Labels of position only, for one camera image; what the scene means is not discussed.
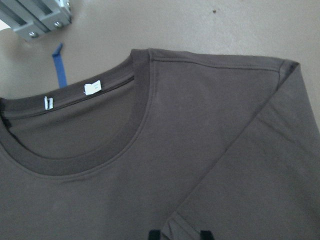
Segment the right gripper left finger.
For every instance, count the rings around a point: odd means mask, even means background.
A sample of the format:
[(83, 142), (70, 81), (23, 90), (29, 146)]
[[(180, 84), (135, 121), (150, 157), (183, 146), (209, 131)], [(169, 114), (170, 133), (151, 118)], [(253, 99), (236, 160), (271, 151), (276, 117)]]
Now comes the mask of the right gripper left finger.
[(148, 240), (161, 240), (161, 231), (159, 229), (151, 229), (148, 232)]

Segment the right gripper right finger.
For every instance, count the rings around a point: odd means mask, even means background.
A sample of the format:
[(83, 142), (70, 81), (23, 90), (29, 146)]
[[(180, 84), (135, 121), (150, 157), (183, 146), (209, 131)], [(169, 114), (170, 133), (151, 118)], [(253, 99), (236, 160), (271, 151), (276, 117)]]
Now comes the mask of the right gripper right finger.
[(215, 238), (213, 233), (210, 230), (201, 230), (200, 240), (215, 240)]

